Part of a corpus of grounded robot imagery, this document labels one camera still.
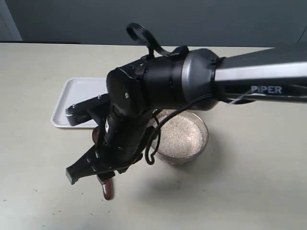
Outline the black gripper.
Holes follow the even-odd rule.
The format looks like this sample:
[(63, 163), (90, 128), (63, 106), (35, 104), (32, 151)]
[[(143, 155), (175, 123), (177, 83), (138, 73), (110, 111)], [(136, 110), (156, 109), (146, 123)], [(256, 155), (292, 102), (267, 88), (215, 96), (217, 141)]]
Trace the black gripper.
[(127, 116), (111, 105), (109, 114), (102, 119), (92, 146), (74, 164), (66, 168), (71, 185), (79, 179), (96, 175), (101, 185), (113, 186), (115, 172), (125, 172), (142, 158), (153, 128), (148, 126), (154, 109), (140, 115)]

